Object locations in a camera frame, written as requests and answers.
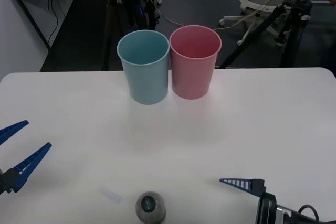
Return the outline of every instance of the cup rim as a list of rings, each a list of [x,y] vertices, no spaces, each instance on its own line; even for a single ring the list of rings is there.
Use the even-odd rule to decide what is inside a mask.
[[[214,34],[217,35],[217,38],[219,39],[219,48],[218,48],[218,50],[217,50],[215,53],[213,53],[212,55],[210,55],[210,56],[208,56],[208,57],[204,57],[204,58],[191,58],[191,57],[184,56],[184,55],[180,54],[179,52],[177,52],[177,51],[173,48],[173,46],[172,46],[172,37],[173,37],[173,35],[174,35],[178,30],[183,29],[183,28],[185,28],[185,27],[202,27],[202,28],[206,28],[207,30],[212,31]],[[181,56],[181,57],[183,57],[183,58],[185,58],[185,59],[188,59],[188,60],[205,60],[205,59],[209,59],[209,58],[211,58],[211,57],[213,57],[214,55],[216,55],[216,54],[219,53],[219,51],[220,51],[221,48],[222,48],[222,39],[221,39],[221,37],[218,35],[218,33],[216,33],[215,31],[213,31],[212,29],[210,29],[210,28],[208,28],[208,27],[206,27],[206,26],[200,26],[200,25],[188,25],[188,26],[182,26],[182,27],[176,29],[176,30],[171,34],[171,36],[170,36],[170,38],[169,38],[169,44],[170,44],[170,48],[174,51],[174,53],[178,54],[179,56]]]
[[[132,62],[129,62],[127,60],[125,60],[124,58],[122,58],[119,54],[119,46],[120,46],[120,42],[125,39],[127,36],[129,36],[130,34],[135,34],[135,33],[140,33],[140,32],[143,32],[143,31],[150,31],[150,32],[153,32],[153,33],[156,33],[156,34],[159,34],[161,35],[163,38],[165,38],[165,40],[167,41],[167,51],[166,53],[158,60],[154,61],[154,62],[151,62],[151,63],[146,63],[146,64],[135,64],[135,63],[132,63]],[[169,40],[167,39],[166,36],[164,36],[162,33],[158,32],[158,31],[153,31],[153,30],[149,30],[149,29],[144,29],[144,30],[137,30],[137,31],[133,31],[129,34],[126,34],[124,37],[121,38],[121,40],[119,40],[118,44],[117,44],[117,54],[119,56],[119,58],[125,62],[127,62],[128,64],[131,64],[131,65],[134,65],[134,66],[138,66],[138,67],[141,67],[141,66],[149,66],[149,65],[152,65],[152,64],[155,64],[157,62],[159,62],[160,60],[162,60],[164,57],[167,56],[167,54],[169,53],[169,49],[170,49],[170,43],[169,43]]]

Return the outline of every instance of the gray sphere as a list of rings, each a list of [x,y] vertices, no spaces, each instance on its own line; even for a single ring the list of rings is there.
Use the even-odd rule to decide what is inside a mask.
[[[163,198],[156,192],[148,191],[138,198],[135,210],[145,224],[161,224],[166,216]]]

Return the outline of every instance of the cable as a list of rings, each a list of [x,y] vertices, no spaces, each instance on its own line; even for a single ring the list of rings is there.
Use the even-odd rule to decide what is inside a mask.
[[[155,7],[155,9],[166,19],[166,20],[168,20],[169,22],[171,22],[171,23],[173,23],[173,24],[176,24],[176,25],[178,25],[178,26],[184,26],[184,25],[182,25],[182,24],[179,24],[179,23],[177,23],[177,22],[174,22],[174,21],[172,21],[172,20],[170,20],[169,18],[167,18],[156,6],[155,6],[155,4],[154,4],[154,2],[153,2],[153,0],[150,0],[151,2],[152,2],[152,4],[154,5],[154,7]]]
[[[262,10],[261,10],[261,12],[266,8],[266,5],[267,5],[267,3],[269,3],[271,0],[266,0],[266,2],[264,3],[264,4],[262,4],[262,5],[260,5],[252,14],[250,14],[250,15],[248,15],[248,16],[246,16],[246,17],[244,17],[244,18],[242,18],[242,19],[240,19],[240,20],[238,20],[235,24],[233,24],[232,26],[229,26],[229,27],[221,27],[221,28],[216,28],[216,29],[213,29],[214,31],[216,31],[216,30],[223,30],[223,29],[229,29],[229,28],[232,28],[232,27],[234,27],[234,26],[236,26],[236,25],[238,25],[239,23],[241,23],[241,22],[243,22],[244,20],[246,20],[246,19],[248,19],[248,18],[251,18],[252,16],[254,16],[262,7]],[[157,7],[155,7],[155,9],[168,21],[168,22],[171,22],[171,23],[173,23],[173,24],[175,24],[175,25],[178,25],[178,26],[184,26],[184,25],[182,25],[182,24],[180,24],[180,23],[177,23],[177,22],[174,22],[174,21],[172,21],[172,20],[170,20],[169,18],[167,18]]]
[[[50,42],[50,39],[51,39],[52,35],[54,34],[54,32],[56,31],[56,29],[57,29],[57,27],[58,27],[58,18],[57,18],[57,15],[56,15],[55,11],[54,11],[53,0],[51,0],[51,10],[53,11],[54,16],[55,16],[55,18],[56,18],[56,27],[55,27],[54,31],[52,31],[52,33],[51,33],[50,36],[49,36],[48,44],[49,44],[49,42]]]
[[[317,214],[317,211],[315,210],[315,208],[313,208],[311,205],[303,205],[302,207],[300,207],[298,213],[299,214],[302,213],[302,211],[305,210],[306,208],[310,208],[313,211],[314,216],[315,216],[315,221],[319,223],[320,222],[319,215]]]
[[[64,14],[64,12],[63,12],[63,10],[62,10],[61,5],[59,4],[59,1],[58,1],[58,0],[56,0],[56,1],[57,1],[57,4],[58,4],[59,9],[61,10],[61,12],[62,12],[62,14],[63,14],[63,17],[65,18],[65,14]]]
[[[271,1],[271,0],[266,0],[266,2],[264,2],[264,4],[262,4],[262,5],[260,5],[260,6],[259,6],[253,13],[251,13],[250,15],[248,15],[248,16],[246,16],[246,17],[240,19],[238,22],[236,22],[236,23],[233,24],[232,26],[216,28],[216,29],[213,29],[213,30],[216,31],[216,30],[229,29],[229,28],[232,28],[232,27],[238,25],[239,23],[241,23],[242,21],[244,21],[245,19],[247,19],[247,18],[249,18],[249,17],[252,18],[252,16],[254,16],[254,15],[260,10],[260,8],[263,7],[262,10],[260,10],[260,11],[262,12],[262,11],[266,8],[266,5],[267,5],[270,1]]]

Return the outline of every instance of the desk leg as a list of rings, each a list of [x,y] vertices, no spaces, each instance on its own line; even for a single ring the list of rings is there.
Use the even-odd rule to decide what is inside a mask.
[[[25,6],[25,4],[23,3],[22,0],[16,0],[19,4],[19,6],[21,7],[21,9],[23,10],[23,12],[25,13],[25,15],[27,16],[27,18],[29,19],[30,23],[33,25],[35,31],[37,32],[38,36],[41,38],[41,40],[43,41],[44,45],[46,46],[46,48],[48,49],[48,52],[50,52],[51,47],[48,44],[48,41],[46,40],[46,38],[43,36],[40,28],[38,28],[37,24],[35,23],[35,20],[33,19],[33,17],[31,16],[30,12],[28,11],[27,7]]]

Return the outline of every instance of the white wall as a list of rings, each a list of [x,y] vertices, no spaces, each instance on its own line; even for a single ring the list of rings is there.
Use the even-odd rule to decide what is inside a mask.
[[[47,10],[47,0],[23,1],[48,39],[56,26],[56,19],[52,11]],[[60,0],[65,13],[71,3],[72,0]],[[59,18],[59,29],[64,18],[56,0],[53,5]],[[54,42],[56,34],[55,32],[50,44]],[[39,72],[47,54],[46,47],[17,2],[0,0],[0,80],[13,72]]]

